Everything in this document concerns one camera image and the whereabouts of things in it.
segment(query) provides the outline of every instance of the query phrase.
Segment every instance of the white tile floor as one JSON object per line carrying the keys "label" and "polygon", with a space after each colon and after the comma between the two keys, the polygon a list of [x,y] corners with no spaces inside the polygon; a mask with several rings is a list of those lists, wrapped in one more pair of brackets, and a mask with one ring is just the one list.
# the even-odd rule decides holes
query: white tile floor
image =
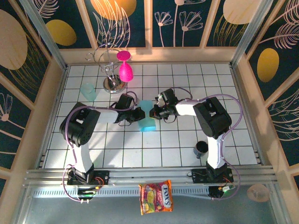
{"label": "white tile floor", "polygon": [[[238,98],[228,64],[133,64],[135,77],[127,90],[134,91],[140,100],[154,100],[168,87],[185,87],[193,98],[226,93]],[[59,133],[59,126],[77,101],[86,105],[107,107],[118,101],[121,94],[110,95],[103,89],[105,74],[98,66],[72,66],[60,102],[55,126],[44,162],[44,168],[63,168],[73,163],[71,151]],[[81,84],[96,86],[97,97],[88,102],[79,93]],[[175,90],[178,99],[188,97]],[[230,114],[233,124],[239,118],[239,107],[231,99],[219,97]],[[179,116],[174,123],[156,121],[154,132],[139,132],[138,123],[121,127],[117,124],[97,124],[89,141],[90,156],[96,168],[139,168],[204,166],[207,156],[196,159],[193,146],[207,141],[199,122],[193,116]],[[246,122],[227,136],[224,156],[235,165],[257,164]]]}

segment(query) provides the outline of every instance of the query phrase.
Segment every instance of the snack bag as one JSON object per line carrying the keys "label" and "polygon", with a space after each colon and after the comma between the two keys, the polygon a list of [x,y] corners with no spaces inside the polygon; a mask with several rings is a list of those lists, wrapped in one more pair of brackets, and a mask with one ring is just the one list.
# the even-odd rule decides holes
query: snack bag
{"label": "snack bag", "polygon": [[172,211],[171,181],[139,184],[141,215],[152,212]]}

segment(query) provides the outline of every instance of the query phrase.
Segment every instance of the pink wine glass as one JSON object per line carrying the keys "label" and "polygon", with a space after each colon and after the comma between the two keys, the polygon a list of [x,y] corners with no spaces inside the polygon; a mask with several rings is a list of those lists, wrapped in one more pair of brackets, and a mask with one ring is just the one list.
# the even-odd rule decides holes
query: pink wine glass
{"label": "pink wine glass", "polygon": [[126,62],[130,57],[130,52],[122,50],[117,53],[117,59],[123,61],[123,64],[120,67],[120,79],[123,82],[129,82],[133,79],[133,70],[131,66]]}

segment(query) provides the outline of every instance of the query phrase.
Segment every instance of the silver spiral stand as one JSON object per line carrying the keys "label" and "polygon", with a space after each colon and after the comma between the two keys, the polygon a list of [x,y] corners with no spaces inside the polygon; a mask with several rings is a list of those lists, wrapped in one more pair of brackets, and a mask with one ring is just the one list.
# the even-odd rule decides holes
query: silver spiral stand
{"label": "silver spiral stand", "polygon": [[[101,48],[105,47],[106,51],[104,53],[102,53],[98,59],[98,61],[96,61],[95,59],[95,55],[97,53],[97,51]],[[113,45],[112,43],[105,43],[100,45],[95,51],[94,53],[88,53],[86,55],[86,60],[90,61],[90,60],[94,60],[94,62],[96,62],[97,64],[99,64],[101,71],[104,73],[106,73],[107,78],[105,78],[104,82],[103,82],[103,87],[104,90],[109,92],[109,93],[119,93],[121,91],[123,91],[126,86],[127,83],[121,81],[119,75],[116,75],[114,73],[114,70],[119,66],[119,62],[115,61],[112,62],[111,61],[111,57],[110,57],[110,52],[111,51],[116,51],[117,53],[120,52],[119,50],[116,49],[111,49],[112,47],[115,47],[115,45]],[[101,59],[104,55],[107,54],[107,57],[109,59],[109,63],[101,63]]]}

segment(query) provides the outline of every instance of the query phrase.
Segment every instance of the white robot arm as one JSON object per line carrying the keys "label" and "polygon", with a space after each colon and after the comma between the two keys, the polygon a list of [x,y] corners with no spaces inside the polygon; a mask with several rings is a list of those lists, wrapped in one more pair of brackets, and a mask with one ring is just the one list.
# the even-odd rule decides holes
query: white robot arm
{"label": "white robot arm", "polygon": [[226,172],[227,164],[221,157],[220,142],[222,136],[232,124],[231,117],[216,97],[208,98],[204,102],[196,100],[178,100],[172,89],[158,95],[157,105],[149,112],[155,119],[167,119],[169,115],[196,116],[208,139],[209,156],[207,159],[207,175],[210,182]]}
{"label": "white robot arm", "polygon": [[97,123],[119,123],[126,120],[129,123],[145,118],[144,111],[137,107],[131,109],[133,98],[122,94],[115,107],[108,109],[88,108],[82,103],[76,103],[69,115],[60,125],[59,131],[65,137],[67,118],[72,113],[68,125],[68,140],[74,145],[76,164],[72,171],[81,182],[89,183],[93,178],[94,166],[89,155],[88,141],[90,140]]}

